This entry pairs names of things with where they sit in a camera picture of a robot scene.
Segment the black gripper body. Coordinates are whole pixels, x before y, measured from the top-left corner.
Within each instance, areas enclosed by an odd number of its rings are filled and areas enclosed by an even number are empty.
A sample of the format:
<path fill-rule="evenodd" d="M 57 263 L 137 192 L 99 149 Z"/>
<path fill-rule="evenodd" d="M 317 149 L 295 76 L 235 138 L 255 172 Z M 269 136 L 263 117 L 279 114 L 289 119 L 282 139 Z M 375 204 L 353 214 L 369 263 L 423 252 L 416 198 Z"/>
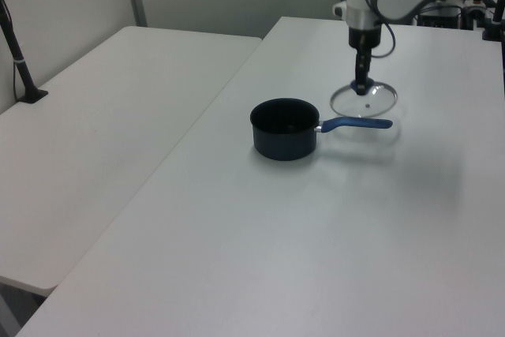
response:
<path fill-rule="evenodd" d="M 381 40 L 381 27 L 361 30 L 349 28 L 349 45 L 357 51 L 371 52 L 378 47 Z"/>

